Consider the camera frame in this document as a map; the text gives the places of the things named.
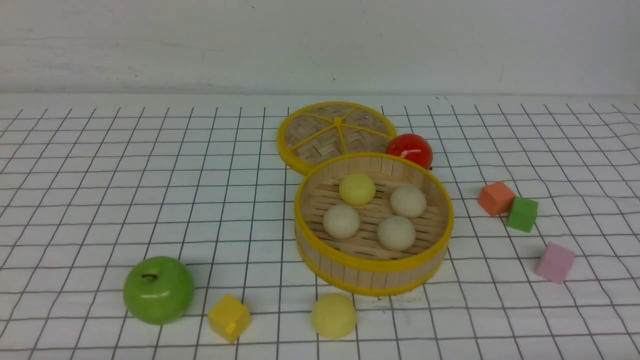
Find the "orange cube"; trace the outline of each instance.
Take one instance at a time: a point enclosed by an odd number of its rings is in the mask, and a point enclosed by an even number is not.
[[[485,186],[480,192],[478,204],[491,216],[506,213],[511,209],[516,194],[502,181]]]

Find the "green apple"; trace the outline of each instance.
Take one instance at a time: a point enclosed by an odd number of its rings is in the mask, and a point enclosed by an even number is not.
[[[168,256],[156,256],[131,269],[122,297],[133,316],[146,323],[162,325],[184,315],[193,292],[193,276],[184,264]]]

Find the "red tomato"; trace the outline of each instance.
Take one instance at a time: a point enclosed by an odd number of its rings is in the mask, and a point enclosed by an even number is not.
[[[407,159],[427,170],[431,170],[433,151],[422,136],[416,134],[402,134],[391,139],[387,146],[387,154]]]

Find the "bamboo steamer lid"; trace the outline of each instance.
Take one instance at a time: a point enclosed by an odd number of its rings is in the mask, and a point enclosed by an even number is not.
[[[340,155],[385,152],[394,137],[396,129],[376,110],[352,102],[321,102],[289,115],[276,143],[282,160],[307,175]]]

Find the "pink cube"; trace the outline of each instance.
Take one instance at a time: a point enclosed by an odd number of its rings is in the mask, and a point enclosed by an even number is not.
[[[573,251],[550,242],[538,263],[536,274],[556,284],[562,284],[571,270]]]

